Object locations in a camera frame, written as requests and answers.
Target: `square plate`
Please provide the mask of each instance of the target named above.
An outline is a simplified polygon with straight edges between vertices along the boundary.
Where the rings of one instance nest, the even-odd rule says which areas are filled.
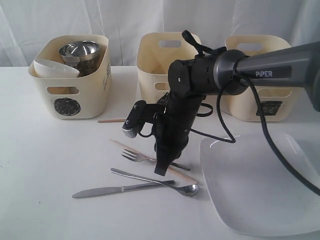
[[[290,164],[319,187],[320,176],[297,142],[285,133],[272,139]],[[233,231],[271,237],[320,230],[320,197],[287,171],[262,133],[237,136],[234,144],[205,138],[200,159],[211,201]]]

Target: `cream plastic bin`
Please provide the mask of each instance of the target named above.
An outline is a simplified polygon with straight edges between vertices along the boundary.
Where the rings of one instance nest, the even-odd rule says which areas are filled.
[[[272,35],[235,35],[225,41],[228,50],[238,49],[248,56],[290,48],[284,39]],[[301,89],[297,87],[257,86],[260,102],[268,122],[285,119],[292,110]],[[260,121],[257,104],[251,89],[240,95],[227,96],[230,113],[243,121]]]
[[[111,86],[109,40],[102,35],[65,35],[51,40],[36,58],[63,63],[58,50],[71,42],[94,41],[100,45],[98,69],[76,78],[40,78],[34,64],[28,69],[50,114],[57,119],[90,119],[101,114]]]
[[[187,43],[181,32],[154,32],[142,37],[136,66],[141,96],[147,103],[156,103],[170,90],[168,69],[175,60],[193,59],[197,50]]]

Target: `white backdrop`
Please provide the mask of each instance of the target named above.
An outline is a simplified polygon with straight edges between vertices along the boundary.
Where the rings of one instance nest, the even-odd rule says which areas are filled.
[[[151,32],[198,35],[212,48],[230,35],[270,34],[291,45],[320,41],[320,0],[0,0],[0,66],[28,66],[51,39],[100,34],[111,64],[134,65]]]

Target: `wooden stick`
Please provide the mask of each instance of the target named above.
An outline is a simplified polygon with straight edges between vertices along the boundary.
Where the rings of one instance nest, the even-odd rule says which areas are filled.
[[[107,120],[98,120],[98,123],[123,123],[125,119],[120,118],[120,119],[107,119]]]
[[[156,160],[156,159],[154,159],[153,157],[144,155],[143,153],[139,152],[138,150],[136,150],[136,149],[134,149],[134,148],[132,148],[132,147],[129,147],[129,146],[126,146],[126,145],[122,144],[121,142],[118,142],[118,141],[112,140],[112,139],[109,139],[109,140],[110,140],[111,142],[119,145],[120,147],[123,147],[123,148],[125,148],[125,149],[131,150],[131,151],[133,151],[133,152],[136,152],[136,153],[138,153],[138,154],[143,155],[146,159]],[[194,178],[192,178],[192,177],[190,177],[190,176],[188,176],[188,175],[186,175],[186,174],[184,174],[184,173],[176,170],[173,166],[169,166],[169,167],[168,167],[168,171],[171,172],[172,174],[174,174],[174,175],[176,175],[176,176],[178,176],[178,177],[180,177],[180,178],[182,178],[182,179],[184,179],[184,180],[192,183],[192,184],[198,184],[198,181],[197,181],[196,179],[194,179]]]

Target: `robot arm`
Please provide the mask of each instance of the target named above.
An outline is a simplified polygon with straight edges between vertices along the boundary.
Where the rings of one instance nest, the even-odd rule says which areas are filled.
[[[247,89],[247,82],[237,76],[245,76],[255,86],[304,88],[314,109],[320,112],[320,42],[250,57],[224,47],[207,49],[211,50],[208,55],[199,52],[194,59],[176,60],[170,65],[165,106],[138,101],[122,127],[128,137],[134,138],[145,122],[153,124],[156,174],[164,176],[169,164],[187,146],[190,128],[206,95],[217,95],[226,84],[224,92],[229,95]]]

